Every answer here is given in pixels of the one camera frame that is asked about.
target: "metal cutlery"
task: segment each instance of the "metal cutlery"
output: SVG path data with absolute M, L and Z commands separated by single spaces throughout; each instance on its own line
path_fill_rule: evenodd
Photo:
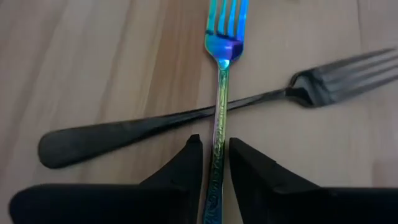
M 305 108 L 332 105 L 398 79 L 395 49 L 384 49 L 296 73 L 287 88 L 228 103 L 228 110 L 286 99 Z M 209 117 L 215 107 L 132 121 L 96 124 L 52 131 L 39 143 L 39 158 L 49 168 L 61 168 Z
M 205 47 L 218 66 L 218 86 L 215 123 L 213 128 L 213 144 L 211 150 L 207 196 L 205 209 L 203 211 L 203 222 L 208 224 L 222 223 L 224 147 L 226 112 L 228 106 L 229 68 L 243 53 L 244 30 L 249 4 L 248 0 L 241 1 L 238 25 L 235 30 L 237 0 L 232 0 L 231 2 L 227 29 L 225 29 L 227 3 L 228 0 L 223 0 L 217 30 L 215 30 L 217 0 L 211 0 L 205 35 Z

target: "fork handle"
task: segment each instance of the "fork handle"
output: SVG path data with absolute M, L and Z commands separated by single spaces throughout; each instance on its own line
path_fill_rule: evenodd
M 284 90 L 262 93 L 232 101 L 228 103 L 228 110 L 284 97 Z M 165 116 L 51 131 L 39 142 L 39 159 L 44 166 L 51 169 L 66 167 L 209 117 L 214 113 L 215 107 L 209 106 Z

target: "iridescent fork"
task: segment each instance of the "iridescent fork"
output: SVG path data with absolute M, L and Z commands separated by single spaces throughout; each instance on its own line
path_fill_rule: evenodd
M 205 209 L 203 211 L 204 223 L 222 223 L 224 145 L 229 67 L 243 53 L 244 29 L 249 4 L 248 0 L 241 0 L 238 26 L 235 33 L 237 0 L 232 0 L 227 24 L 228 28 L 225 32 L 227 3 L 228 0 L 223 0 L 217 31 L 215 31 L 217 0 L 211 0 L 205 36 L 205 47 L 218 65 L 218 86 L 210 173 Z

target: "patterned handle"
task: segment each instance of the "patterned handle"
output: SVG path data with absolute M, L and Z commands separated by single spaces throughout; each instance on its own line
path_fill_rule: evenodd
M 210 174 L 203 213 L 205 224 L 221 224 L 223 216 L 223 175 L 225 123 L 228 105 L 229 70 L 218 70 L 218 88 L 216 117 L 213 130 L 213 149 L 211 155 Z

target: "wood grain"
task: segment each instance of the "wood grain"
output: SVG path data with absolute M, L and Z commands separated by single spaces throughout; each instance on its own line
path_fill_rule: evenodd
M 394 0 L 251 0 L 229 98 L 397 45 L 397 7 Z M 216 66 L 203 47 L 207 10 L 207 0 L 0 0 L 0 223 L 11 222 L 7 202 L 18 190 L 138 183 L 193 133 L 201 135 L 207 173 L 210 119 L 62 170 L 40 165 L 36 148 L 53 129 L 213 104 Z M 253 106 L 229 114 L 227 135 L 319 185 L 397 187 L 397 91 L 392 84 L 320 110 Z M 225 223 L 241 223 L 228 163 L 225 177 Z

